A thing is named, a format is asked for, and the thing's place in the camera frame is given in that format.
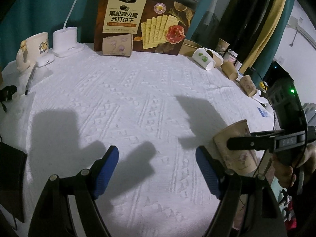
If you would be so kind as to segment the person's right hand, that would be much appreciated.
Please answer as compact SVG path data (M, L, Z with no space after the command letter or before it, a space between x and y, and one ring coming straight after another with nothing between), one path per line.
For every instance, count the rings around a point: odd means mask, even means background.
M291 166L282 164L276 154L272 156L274 175L278 179L278 183L283 188L290 188L294 185L297 176L294 174L295 168L300 168L304 171L305 180L315 171L315 145L313 143L306 147L304 156L300 162L295 162Z

